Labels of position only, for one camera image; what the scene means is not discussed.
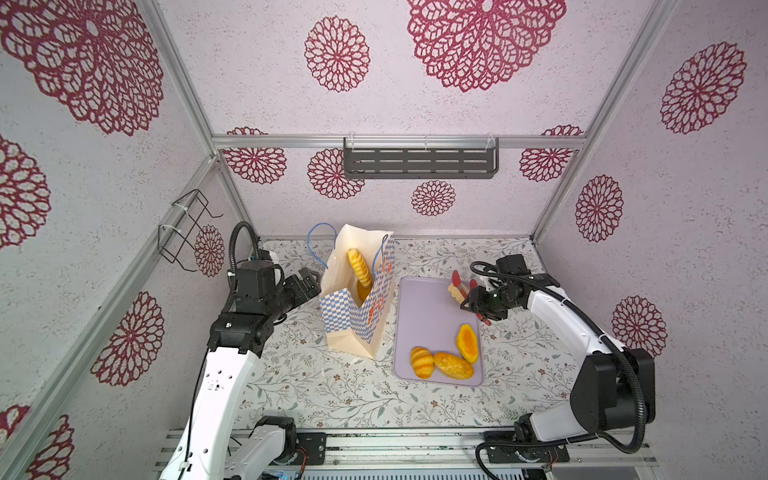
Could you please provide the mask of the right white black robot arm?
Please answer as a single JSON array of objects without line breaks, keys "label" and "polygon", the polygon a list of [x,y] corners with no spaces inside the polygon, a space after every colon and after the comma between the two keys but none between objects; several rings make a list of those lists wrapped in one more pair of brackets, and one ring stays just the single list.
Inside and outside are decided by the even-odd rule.
[{"label": "right white black robot arm", "polygon": [[501,321],[510,310],[523,308],[542,320],[579,364],[566,400],[515,423],[514,445],[553,448],[603,439],[623,453],[637,452],[655,419],[652,356],[606,333],[554,277],[532,272],[519,254],[494,263],[475,261],[470,270],[488,284],[471,288],[462,309]]}]

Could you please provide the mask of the yellow braided fake bread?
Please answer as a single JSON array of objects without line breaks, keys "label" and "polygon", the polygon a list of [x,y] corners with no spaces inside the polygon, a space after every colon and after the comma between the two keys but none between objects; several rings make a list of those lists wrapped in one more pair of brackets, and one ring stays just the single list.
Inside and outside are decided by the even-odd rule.
[{"label": "yellow braided fake bread", "polygon": [[347,251],[347,258],[359,284],[364,288],[371,287],[373,277],[362,253],[356,248],[351,248]]}]

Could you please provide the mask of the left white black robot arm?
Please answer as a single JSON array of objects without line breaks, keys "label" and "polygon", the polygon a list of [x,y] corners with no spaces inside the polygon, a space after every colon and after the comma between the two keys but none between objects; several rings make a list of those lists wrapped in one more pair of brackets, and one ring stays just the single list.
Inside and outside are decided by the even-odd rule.
[{"label": "left white black robot arm", "polygon": [[258,479],[273,463],[299,451],[292,419],[265,417],[234,453],[228,452],[246,383],[262,367],[275,326],[320,294],[321,276],[309,268],[286,275],[271,260],[235,263],[229,294],[211,325],[187,424],[163,479]]}]

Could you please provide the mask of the golden oval fake roll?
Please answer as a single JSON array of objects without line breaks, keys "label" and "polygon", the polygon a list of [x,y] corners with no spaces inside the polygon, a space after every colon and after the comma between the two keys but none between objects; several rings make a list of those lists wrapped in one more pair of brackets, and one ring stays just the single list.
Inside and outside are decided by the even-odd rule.
[{"label": "golden oval fake roll", "polygon": [[474,375],[473,365],[462,357],[445,352],[433,355],[434,365],[445,376],[456,380],[467,380]]}]

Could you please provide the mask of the long brown fake loaf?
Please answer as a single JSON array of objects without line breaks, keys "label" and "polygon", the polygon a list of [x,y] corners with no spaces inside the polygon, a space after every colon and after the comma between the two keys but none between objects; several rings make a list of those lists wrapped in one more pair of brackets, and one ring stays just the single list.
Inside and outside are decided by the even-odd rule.
[{"label": "long brown fake loaf", "polygon": [[370,295],[373,285],[374,281],[372,279],[369,279],[367,282],[357,281],[356,291],[360,305],[362,305]]}]

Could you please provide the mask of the pale cream fake bun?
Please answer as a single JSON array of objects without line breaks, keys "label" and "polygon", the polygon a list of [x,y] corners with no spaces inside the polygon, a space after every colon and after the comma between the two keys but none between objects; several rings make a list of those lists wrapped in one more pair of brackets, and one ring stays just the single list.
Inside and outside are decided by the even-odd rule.
[{"label": "pale cream fake bun", "polygon": [[462,304],[467,299],[469,292],[468,288],[463,283],[459,283],[458,285],[450,284],[447,287],[447,290],[459,304]]}]

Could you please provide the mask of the checkered paper bread bag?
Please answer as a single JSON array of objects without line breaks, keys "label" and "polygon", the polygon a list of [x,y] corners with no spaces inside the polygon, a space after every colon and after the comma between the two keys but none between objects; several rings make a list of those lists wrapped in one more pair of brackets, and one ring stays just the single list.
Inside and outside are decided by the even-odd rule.
[{"label": "checkered paper bread bag", "polygon": [[393,300],[394,233],[347,224],[323,266],[320,309],[328,347],[374,359]]}]

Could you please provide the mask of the yellow orange oval bread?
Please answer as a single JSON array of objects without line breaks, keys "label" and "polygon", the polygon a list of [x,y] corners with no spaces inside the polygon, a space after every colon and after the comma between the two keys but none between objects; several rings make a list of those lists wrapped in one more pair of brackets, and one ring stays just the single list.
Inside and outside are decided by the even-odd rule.
[{"label": "yellow orange oval bread", "polygon": [[456,337],[457,348],[465,361],[475,364],[479,359],[477,334],[469,324],[463,324]]}]

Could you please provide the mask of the small striped fake croissant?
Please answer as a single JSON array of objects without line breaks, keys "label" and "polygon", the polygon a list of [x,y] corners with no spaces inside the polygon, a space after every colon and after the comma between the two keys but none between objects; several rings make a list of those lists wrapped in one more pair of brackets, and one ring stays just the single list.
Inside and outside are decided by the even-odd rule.
[{"label": "small striped fake croissant", "polygon": [[426,348],[414,348],[410,354],[410,363],[414,374],[420,379],[429,379],[434,372],[434,357]]}]

